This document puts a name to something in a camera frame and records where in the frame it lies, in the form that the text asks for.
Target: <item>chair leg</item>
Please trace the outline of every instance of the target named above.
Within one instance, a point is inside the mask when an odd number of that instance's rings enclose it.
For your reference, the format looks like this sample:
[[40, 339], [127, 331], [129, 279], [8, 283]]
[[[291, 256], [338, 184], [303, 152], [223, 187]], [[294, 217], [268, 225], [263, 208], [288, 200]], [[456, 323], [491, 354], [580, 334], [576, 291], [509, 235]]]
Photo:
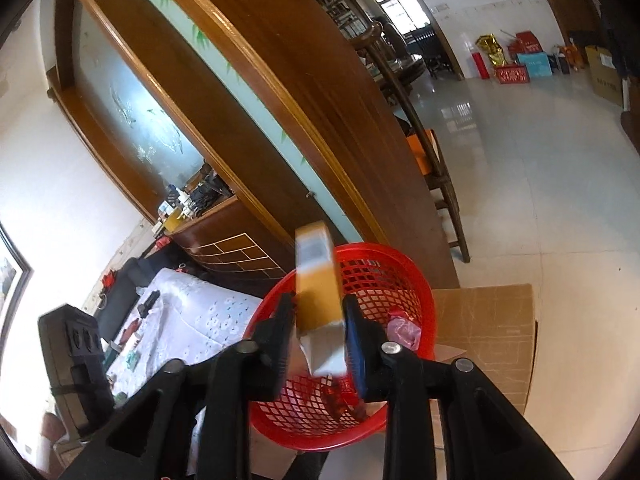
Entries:
[[442, 191], [444, 202], [447, 204], [449, 215], [451, 216], [453, 229], [456, 232], [456, 238], [458, 239], [457, 245], [462, 253], [462, 261], [468, 264], [471, 261], [471, 256], [469, 255], [469, 249], [466, 246], [465, 232], [462, 228], [462, 218], [460, 218], [460, 208], [458, 206], [456, 191], [453, 189], [453, 185], [451, 183], [445, 184], [440, 189]]

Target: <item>red box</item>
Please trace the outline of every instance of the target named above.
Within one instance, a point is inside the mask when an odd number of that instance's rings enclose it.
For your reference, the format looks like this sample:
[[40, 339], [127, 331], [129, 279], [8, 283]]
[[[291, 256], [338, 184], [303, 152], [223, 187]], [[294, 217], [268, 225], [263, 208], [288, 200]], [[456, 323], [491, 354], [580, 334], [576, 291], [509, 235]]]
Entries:
[[537, 54], [542, 52], [542, 45], [540, 45], [538, 38], [536, 38], [536, 35], [530, 30], [518, 32], [516, 38], [520, 40], [524, 48], [524, 52], [521, 54]]
[[495, 76], [502, 85], [529, 82], [529, 72], [527, 72], [527, 67], [524, 65], [496, 67]]

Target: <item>flattened cardboard box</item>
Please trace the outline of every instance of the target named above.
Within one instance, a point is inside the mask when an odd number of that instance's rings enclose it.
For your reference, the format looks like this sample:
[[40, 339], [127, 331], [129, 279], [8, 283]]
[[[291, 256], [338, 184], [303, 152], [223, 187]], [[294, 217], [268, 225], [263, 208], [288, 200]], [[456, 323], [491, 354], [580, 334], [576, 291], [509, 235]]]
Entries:
[[[475, 362], [523, 413], [536, 342], [532, 286], [434, 290], [433, 297], [438, 319], [436, 343], [464, 349], [461, 356]], [[440, 431], [437, 419], [436, 440]]]

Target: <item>window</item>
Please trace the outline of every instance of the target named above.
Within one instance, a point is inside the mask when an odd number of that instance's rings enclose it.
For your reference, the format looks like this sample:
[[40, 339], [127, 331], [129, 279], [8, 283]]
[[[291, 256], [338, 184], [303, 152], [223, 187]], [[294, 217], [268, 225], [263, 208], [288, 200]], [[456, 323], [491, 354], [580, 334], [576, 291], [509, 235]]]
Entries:
[[418, 0], [376, 0], [394, 22], [400, 34], [407, 34], [431, 22], [422, 10]]

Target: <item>red plastic basket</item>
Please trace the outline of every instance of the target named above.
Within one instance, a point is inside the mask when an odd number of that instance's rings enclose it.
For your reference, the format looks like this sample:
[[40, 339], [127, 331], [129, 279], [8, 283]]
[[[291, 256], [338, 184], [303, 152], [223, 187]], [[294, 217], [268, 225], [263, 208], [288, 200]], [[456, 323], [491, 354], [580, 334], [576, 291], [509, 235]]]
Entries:
[[[337, 247], [335, 254], [340, 264], [342, 289], [345, 294], [357, 296], [364, 316], [386, 327], [390, 310], [404, 310], [408, 318], [422, 328], [416, 353], [423, 359], [433, 359], [436, 332], [433, 296], [415, 264], [404, 254], [377, 244], [347, 244]], [[271, 316], [283, 292], [293, 292], [295, 287], [294, 270], [262, 300], [244, 336], [251, 335], [256, 322]], [[357, 421], [350, 412], [335, 420], [324, 405], [320, 391], [331, 383], [330, 377], [288, 379], [275, 402], [252, 402], [250, 416], [254, 428], [281, 446], [320, 451], [352, 444], [385, 427], [386, 405], [363, 422]], [[355, 402], [357, 394], [350, 378], [341, 378], [339, 383], [343, 399]]]

